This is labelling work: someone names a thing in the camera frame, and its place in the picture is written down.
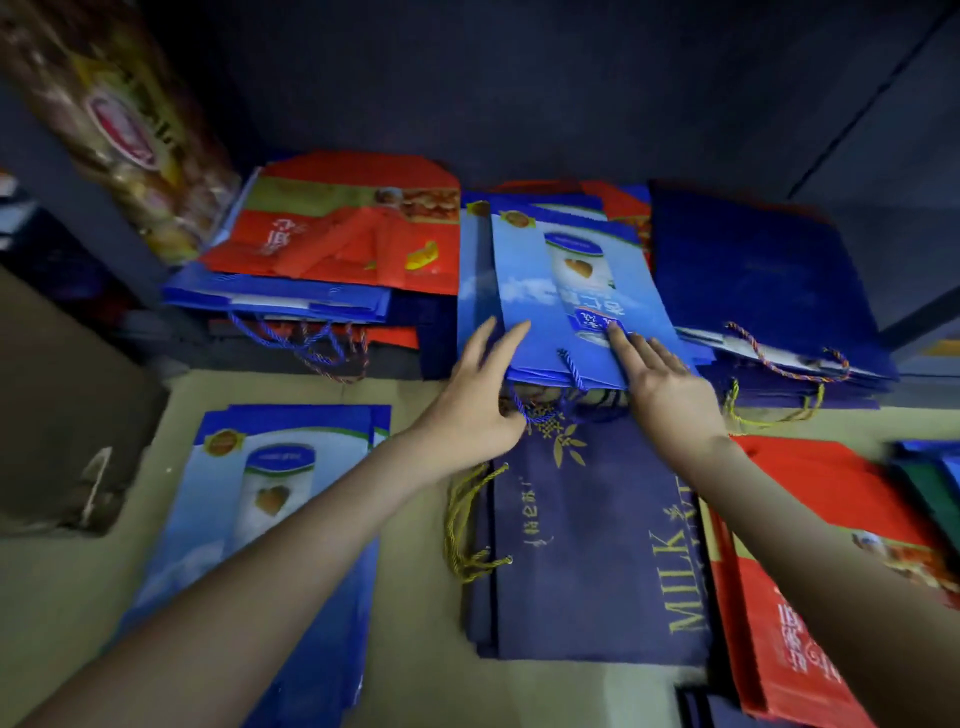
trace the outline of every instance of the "gold rope handle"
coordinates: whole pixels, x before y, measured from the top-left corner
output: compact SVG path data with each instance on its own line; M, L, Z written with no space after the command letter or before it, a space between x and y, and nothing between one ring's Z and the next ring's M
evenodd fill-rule
M487 464L485 463L459 483L454 483L450 487L449 500L446 505L444 559L462 584L469 584L481 576L486 576L497 567L514 562L514 559L510 556L496 561L488 561L490 558L489 548L482 548L474 554L469 554L465 552L466 546L464 544L473 499L487 483L504 473L509 467L510 465L505 463L483 479L478 480L487 471Z
M724 401L724 410L731 416L731 418L741 427L749 425L752 427L759 427L760 429L767 429L776 425L783 425L785 423L801 423L810 420L817 412L820 411L820 406L824 403L824 393L826 392L826 386L823 382L820 382L817 385L817 395L814 399L813 406L810 406L810 397L804 396L804 406L802 409L798 409L795 412L791 412L786 417L783 417L774 422L768 423L760 420L747 420L744 417L741 417L736 412L736 398L740 396L740 382L736 379L733 380L731 385L730 392L727 393L727 399ZM745 435L746 432L732 432L731 435L736 437L738 435Z

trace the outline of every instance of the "brand logo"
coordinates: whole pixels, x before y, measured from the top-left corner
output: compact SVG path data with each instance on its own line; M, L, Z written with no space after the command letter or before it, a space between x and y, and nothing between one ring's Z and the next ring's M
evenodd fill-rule
M102 88L87 97L86 111L97 129L120 154L151 172L159 168L149 130L136 111Z

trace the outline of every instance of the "floor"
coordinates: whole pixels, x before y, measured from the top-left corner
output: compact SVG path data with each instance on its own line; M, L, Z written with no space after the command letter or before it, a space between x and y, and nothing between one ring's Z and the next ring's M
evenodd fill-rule
M388 403L393 430L440 391L435 382L194 371L173 394L130 500L100 540L0 542L0 728L9 728L96 656L139 586L205 411L231 403ZM776 412L750 412L774 419ZM883 443L960 439L960 413L884 408L825 411L772 432L838 440L880 459ZM444 488L429 489L386 525L381 541L367 673L348 728L590 725L674 728L672 688L693 670L478 659L460 626L460 588L442 559Z

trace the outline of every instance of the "yellow and brown package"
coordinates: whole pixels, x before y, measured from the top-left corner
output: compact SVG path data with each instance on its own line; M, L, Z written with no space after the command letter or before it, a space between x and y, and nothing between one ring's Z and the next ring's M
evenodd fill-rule
M0 1L0 62L151 249L197 256L239 184L203 115L123 0Z

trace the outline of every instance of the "forearm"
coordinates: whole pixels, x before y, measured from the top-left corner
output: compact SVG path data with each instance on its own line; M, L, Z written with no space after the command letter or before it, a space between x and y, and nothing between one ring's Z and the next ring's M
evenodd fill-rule
M388 440L78 673L24 726L239 725L384 521L441 474L416 434Z
M953 722L960 616L857 548L732 441L716 440L682 476L777 583L879 726Z

